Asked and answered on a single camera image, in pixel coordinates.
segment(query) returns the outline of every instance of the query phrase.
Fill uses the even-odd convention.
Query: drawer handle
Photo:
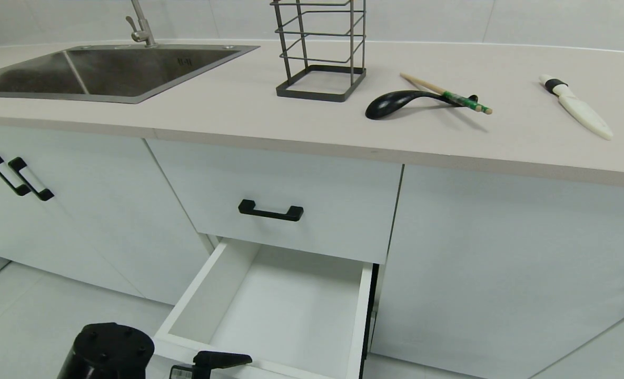
[[[49,189],[45,188],[42,191],[38,192],[29,182],[28,180],[26,180],[26,178],[21,175],[21,171],[23,168],[26,168],[26,162],[20,158],[17,157],[13,160],[11,160],[10,162],[8,162],[8,166],[10,166],[10,168],[15,171],[15,174],[19,177],[19,179],[21,179],[22,182],[24,182],[25,185],[28,186],[28,188],[31,188],[33,194],[38,197],[40,199],[40,201],[49,201],[49,199],[51,199],[52,197],[54,197],[54,194],[52,194],[52,191],[50,191]]]
[[[0,164],[3,163],[3,158],[1,158],[0,156]],[[28,194],[28,192],[31,192],[31,189],[28,188],[28,185],[26,184],[21,184],[19,185],[19,187],[15,187],[15,185],[13,185],[13,183],[10,183],[10,181],[8,180],[8,178],[5,177],[5,175],[3,175],[3,173],[1,173],[0,171],[0,177],[1,179],[3,179],[3,182],[5,182],[8,187],[10,187],[17,196],[24,196],[25,194]]]
[[[252,364],[251,355],[222,353],[220,351],[200,351],[192,360],[192,377],[211,377],[211,370],[226,369],[240,365]]]
[[[249,201],[247,199],[243,199],[242,202],[239,204],[239,213],[241,214],[250,214],[251,216],[276,218],[278,220],[294,222],[300,220],[303,211],[304,209],[302,209],[302,206],[291,206],[291,208],[288,208],[288,212],[285,214],[268,211],[257,211],[256,202]]]

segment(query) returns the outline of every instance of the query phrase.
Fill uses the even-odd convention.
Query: faucet handle
[[[132,29],[134,29],[134,33],[135,33],[135,32],[138,32],[138,31],[136,30],[136,24],[134,24],[134,19],[133,19],[131,16],[129,16],[129,15],[128,15],[128,16],[127,16],[127,17],[125,17],[124,19],[126,19],[126,20],[127,20],[127,22],[128,22],[128,23],[132,26]]]

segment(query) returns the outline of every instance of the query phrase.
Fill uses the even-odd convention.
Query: cabinet handle
[[[32,184],[30,184],[28,182],[28,180],[26,180],[26,178],[21,175],[21,171],[23,168],[26,168],[26,162],[20,158],[19,156],[13,160],[11,160],[10,162],[8,162],[8,166],[10,166],[10,168],[15,171],[15,174],[19,177],[19,179],[21,179],[22,182],[24,182],[25,185],[28,186],[28,188],[31,188],[31,191],[33,192],[33,194],[35,195],[35,197],[38,197],[40,199],[40,201],[46,202],[49,201],[49,199],[51,199],[52,197],[54,197],[54,194],[52,194],[52,191],[50,191],[49,189],[45,188],[42,191],[38,192],[33,186]]]
[[[4,160],[0,156],[0,164],[3,162]],[[31,192],[31,189],[28,188],[28,185],[26,184],[20,184],[18,187],[15,187],[15,185],[13,185],[13,183],[10,183],[8,178],[6,178],[5,175],[3,175],[3,173],[1,173],[1,170],[0,170],[0,177],[1,179],[3,179],[3,182],[5,182],[8,185],[8,187],[10,187],[15,192],[17,196],[24,196],[25,194],[28,194],[28,192]]]
[[[242,202],[239,204],[239,213],[241,214],[250,214],[251,216],[276,218],[278,220],[294,221],[294,222],[300,220],[300,217],[302,217],[303,211],[304,209],[302,209],[302,206],[291,206],[291,208],[288,208],[288,212],[285,214],[267,212],[267,211],[257,211],[256,202],[249,201],[247,199],[243,199]]]

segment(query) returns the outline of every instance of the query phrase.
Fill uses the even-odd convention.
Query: open drawer
[[[155,334],[155,354],[251,355],[239,379],[359,379],[377,265],[228,240],[216,247]]]

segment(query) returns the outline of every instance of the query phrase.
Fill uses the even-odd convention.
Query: floor
[[[172,307],[104,290],[11,263],[0,272],[0,375],[54,378],[85,324],[117,322],[150,336]],[[175,362],[153,356],[147,379],[167,379]],[[225,379],[216,372],[215,379]],[[364,379],[469,379],[450,372],[370,356]]]

